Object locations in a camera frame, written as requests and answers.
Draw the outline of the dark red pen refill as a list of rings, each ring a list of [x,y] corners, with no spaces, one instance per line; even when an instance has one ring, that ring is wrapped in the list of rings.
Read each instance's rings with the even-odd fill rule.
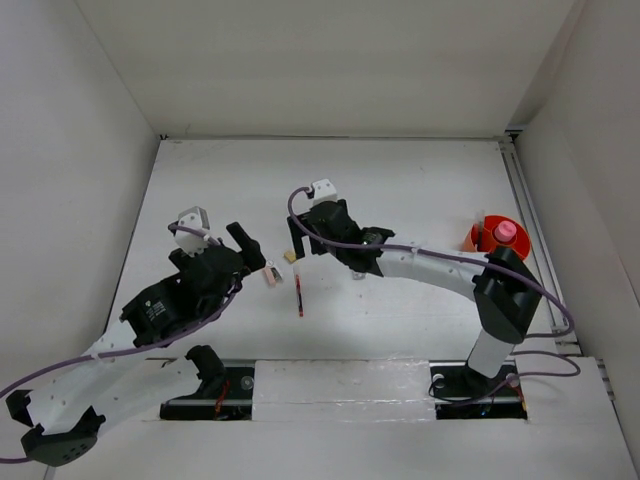
[[[303,297],[302,297],[302,287],[301,287],[301,275],[299,266],[297,264],[293,265],[294,272],[294,283],[296,289],[296,302],[297,302],[297,310],[300,318],[304,317],[304,305],[303,305]]]

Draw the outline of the red ink pen refill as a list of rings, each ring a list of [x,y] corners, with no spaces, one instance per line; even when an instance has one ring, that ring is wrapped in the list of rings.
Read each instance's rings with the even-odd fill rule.
[[[476,214],[475,220],[476,220],[475,226],[477,231],[475,248],[478,252],[480,252],[482,250],[482,240],[483,240],[483,234],[484,234],[485,211],[480,210]]]

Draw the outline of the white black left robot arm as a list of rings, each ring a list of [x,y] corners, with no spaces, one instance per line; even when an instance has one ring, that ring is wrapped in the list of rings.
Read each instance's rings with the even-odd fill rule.
[[[11,418],[27,426],[20,463],[69,464],[93,448],[107,430],[154,404],[174,398],[211,400],[220,413],[232,389],[223,361],[209,345],[196,345],[144,380],[123,377],[148,354],[219,319],[243,281],[266,265],[257,240],[237,222],[226,230],[236,249],[203,230],[174,222],[173,235],[202,241],[194,253],[169,255],[176,271],[142,289],[81,356],[33,372],[1,392]]]

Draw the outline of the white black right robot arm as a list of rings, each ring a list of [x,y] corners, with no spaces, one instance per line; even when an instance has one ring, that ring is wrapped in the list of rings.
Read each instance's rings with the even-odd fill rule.
[[[459,374],[442,375],[434,387],[452,387],[457,399],[477,398],[493,390],[504,361],[528,334],[541,300],[540,285],[509,247],[489,254],[427,250],[398,244],[395,233],[361,227],[343,200],[325,200],[287,218],[294,251],[330,254],[355,273],[401,278],[454,292],[477,309],[481,325]]]

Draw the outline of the orange round stationery container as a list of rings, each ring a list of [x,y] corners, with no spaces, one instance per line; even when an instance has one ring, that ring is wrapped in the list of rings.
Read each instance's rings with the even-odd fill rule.
[[[492,253],[498,247],[509,247],[521,260],[531,252],[531,240],[527,231],[515,220],[501,215],[485,215],[483,253]],[[461,245],[463,252],[478,252],[476,226],[471,226]]]

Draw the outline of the pink eraser block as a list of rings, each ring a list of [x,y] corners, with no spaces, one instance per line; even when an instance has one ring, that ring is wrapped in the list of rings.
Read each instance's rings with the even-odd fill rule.
[[[266,266],[263,269],[265,279],[270,287],[275,287],[283,282],[283,278],[275,267]]]

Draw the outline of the yellow eraser cube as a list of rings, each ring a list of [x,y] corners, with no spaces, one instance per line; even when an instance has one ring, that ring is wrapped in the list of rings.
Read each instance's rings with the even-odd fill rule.
[[[283,257],[290,263],[293,264],[296,262],[297,257],[294,251],[288,250],[283,254]]]

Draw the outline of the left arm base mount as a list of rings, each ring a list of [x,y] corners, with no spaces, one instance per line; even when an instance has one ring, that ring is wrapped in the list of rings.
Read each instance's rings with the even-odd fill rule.
[[[223,361],[210,346],[192,347],[186,359],[197,369],[194,393],[168,400],[159,418],[167,421],[249,421],[252,419],[256,362]]]

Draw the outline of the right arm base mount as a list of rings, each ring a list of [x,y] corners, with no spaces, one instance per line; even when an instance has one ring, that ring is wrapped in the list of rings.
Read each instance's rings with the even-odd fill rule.
[[[526,420],[528,414],[519,386],[503,385],[517,374],[513,363],[504,364],[494,378],[486,378],[463,363],[430,366],[428,394],[435,401],[437,420]]]

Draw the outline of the aluminium frame rail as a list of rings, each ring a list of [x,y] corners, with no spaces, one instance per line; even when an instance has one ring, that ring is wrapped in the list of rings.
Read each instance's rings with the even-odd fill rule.
[[[520,223],[530,238],[530,259],[535,265],[539,281],[541,285],[558,300],[564,302],[560,283],[551,260],[549,249],[545,243],[545,238],[537,218],[521,162],[518,158],[515,140],[521,133],[521,129],[507,129],[499,138],[498,146],[512,187],[519,212]],[[544,300],[543,304],[548,312],[551,331],[556,335],[554,342],[559,352],[565,355],[582,356],[583,351],[575,333],[559,336],[561,331],[568,328],[568,323],[561,312],[548,300]]]

